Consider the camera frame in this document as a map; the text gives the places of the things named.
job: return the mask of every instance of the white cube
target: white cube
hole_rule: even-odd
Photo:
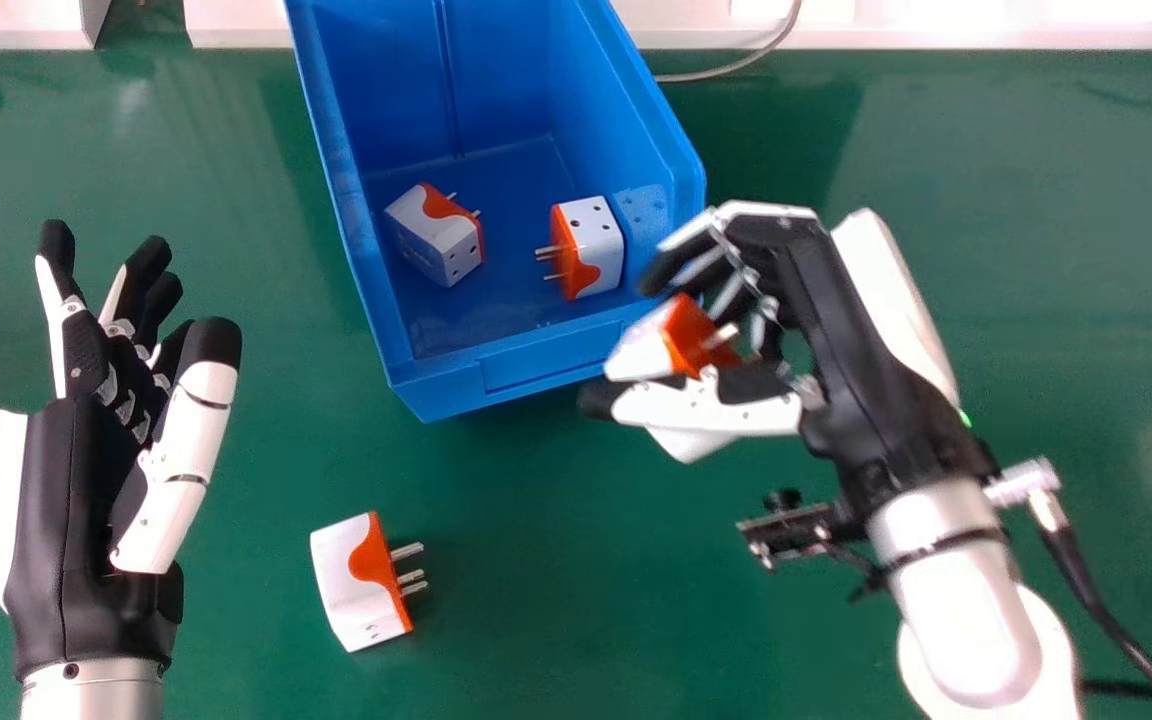
[[[479,219],[430,183],[403,192],[385,215],[403,259],[442,287],[453,287],[483,264]]]

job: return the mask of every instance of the orange and white plug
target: orange and white plug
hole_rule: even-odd
[[[735,324],[717,327],[690,295],[675,295],[626,329],[602,365],[609,381],[634,382],[669,376],[700,377],[708,365],[741,363],[732,341]]]
[[[412,631],[406,598],[429,583],[424,570],[399,574],[396,564],[424,550],[417,541],[389,551],[376,511],[310,533],[323,608],[346,651]]]
[[[561,202],[550,210],[550,244],[536,260],[552,263],[545,281],[558,281],[567,302],[616,290],[626,265],[626,236],[601,195]]]

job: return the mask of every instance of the bin floor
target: bin floor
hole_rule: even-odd
[[[558,282],[544,281],[553,270],[532,251],[550,244],[550,206],[576,199],[550,136],[370,174],[365,182],[385,268],[417,361],[635,300],[622,286],[568,304]],[[463,209],[482,212],[484,262],[449,288],[430,282],[403,260],[384,218],[384,209],[419,182],[456,192]],[[602,195],[614,190],[605,188]]]

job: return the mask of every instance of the black knob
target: black knob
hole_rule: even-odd
[[[796,510],[801,505],[803,505],[803,493],[796,488],[779,488],[767,493],[763,499],[763,507],[767,507],[767,511]]]

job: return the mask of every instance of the metal pin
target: metal pin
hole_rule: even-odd
[[[403,573],[402,575],[399,575],[397,583],[399,585],[410,585],[415,583],[417,579],[424,579],[424,578],[425,578],[425,570],[416,569],[411,570],[411,573]]]
[[[403,597],[408,597],[412,592],[426,591],[426,589],[429,589],[429,583],[425,582],[424,579],[422,579],[419,583],[412,583],[410,585],[404,585],[403,589],[402,589],[402,591],[399,591],[399,592],[401,592]]]
[[[397,562],[399,560],[404,560],[411,555],[417,555],[417,553],[424,552],[425,546],[418,541],[411,544],[404,544],[404,546],[389,552],[389,560]]]
[[[738,336],[740,327],[736,327],[736,323],[727,323],[723,327],[718,328],[708,340],[702,343],[705,350],[713,350],[713,348],[719,347],[723,342],[732,341],[735,336]]]

